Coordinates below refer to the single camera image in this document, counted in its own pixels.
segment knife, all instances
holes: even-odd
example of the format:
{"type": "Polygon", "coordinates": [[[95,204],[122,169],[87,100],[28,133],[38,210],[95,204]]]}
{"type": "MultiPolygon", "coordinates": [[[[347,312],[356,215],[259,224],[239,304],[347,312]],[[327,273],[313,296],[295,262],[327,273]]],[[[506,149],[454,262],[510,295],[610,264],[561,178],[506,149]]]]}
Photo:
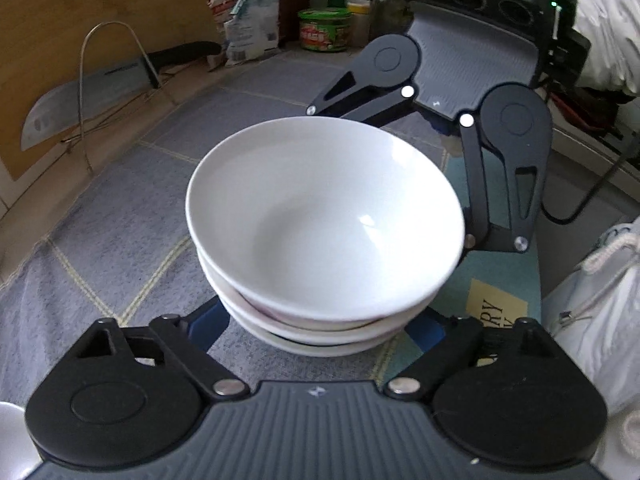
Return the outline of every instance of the knife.
{"type": "MultiPolygon", "coordinates": [[[[221,47],[212,41],[195,41],[148,54],[160,72],[168,65],[191,62],[199,57],[215,56],[221,47]]],[[[84,77],[84,116],[97,117],[127,97],[157,88],[153,73],[141,56],[84,77]]],[[[22,126],[21,150],[28,150],[78,124],[78,81],[70,81],[44,94],[29,111],[22,126]]]]}

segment stacked bowls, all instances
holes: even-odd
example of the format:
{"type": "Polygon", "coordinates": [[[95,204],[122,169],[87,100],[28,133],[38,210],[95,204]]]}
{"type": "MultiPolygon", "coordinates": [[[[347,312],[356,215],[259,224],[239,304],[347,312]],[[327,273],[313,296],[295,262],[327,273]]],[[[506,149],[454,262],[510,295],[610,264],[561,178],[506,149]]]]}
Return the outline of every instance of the stacked bowls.
{"type": "Polygon", "coordinates": [[[202,269],[248,332],[302,355],[360,352],[453,272],[464,222],[426,156],[336,118],[255,124],[217,145],[186,200],[202,269]]]}

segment plastic bag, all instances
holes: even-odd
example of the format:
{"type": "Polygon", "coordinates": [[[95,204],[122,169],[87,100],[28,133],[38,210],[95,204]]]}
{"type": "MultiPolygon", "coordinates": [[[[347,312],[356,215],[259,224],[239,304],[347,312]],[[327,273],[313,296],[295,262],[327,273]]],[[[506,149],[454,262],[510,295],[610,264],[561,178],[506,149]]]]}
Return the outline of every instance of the plastic bag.
{"type": "Polygon", "coordinates": [[[227,46],[225,23],[231,19],[231,10],[236,6],[237,2],[238,0],[209,0],[207,4],[213,13],[213,20],[216,22],[218,34],[224,41],[220,54],[207,56],[207,62],[211,68],[221,65],[224,61],[227,46]]]}
{"type": "Polygon", "coordinates": [[[239,0],[225,23],[227,66],[278,51],[280,0],[239,0]]]}

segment knife handle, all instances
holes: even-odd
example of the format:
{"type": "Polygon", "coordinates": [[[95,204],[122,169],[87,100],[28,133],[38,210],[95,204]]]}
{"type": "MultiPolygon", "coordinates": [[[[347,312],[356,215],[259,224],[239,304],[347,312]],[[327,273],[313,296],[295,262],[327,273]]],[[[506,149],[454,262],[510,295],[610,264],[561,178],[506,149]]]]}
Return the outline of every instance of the knife handle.
{"type": "MultiPolygon", "coordinates": [[[[160,72],[165,66],[190,63],[200,57],[215,56],[216,54],[220,54],[221,51],[222,47],[213,41],[194,41],[193,43],[185,43],[166,50],[151,52],[148,56],[156,72],[160,72]]],[[[158,88],[156,78],[146,63],[144,65],[151,85],[153,88],[158,88]]]]}

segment white jacket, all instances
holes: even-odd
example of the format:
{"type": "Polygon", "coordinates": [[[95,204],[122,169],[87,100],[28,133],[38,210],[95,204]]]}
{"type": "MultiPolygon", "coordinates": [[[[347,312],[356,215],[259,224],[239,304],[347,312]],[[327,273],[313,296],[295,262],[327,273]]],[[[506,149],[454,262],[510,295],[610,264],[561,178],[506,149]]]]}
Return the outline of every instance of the white jacket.
{"type": "Polygon", "coordinates": [[[542,303],[542,321],[607,403],[593,463],[611,480],[640,477],[640,218],[608,229],[542,303]]]}
{"type": "Polygon", "coordinates": [[[578,0],[574,29],[591,41],[576,86],[640,94],[640,0],[578,0]]]}

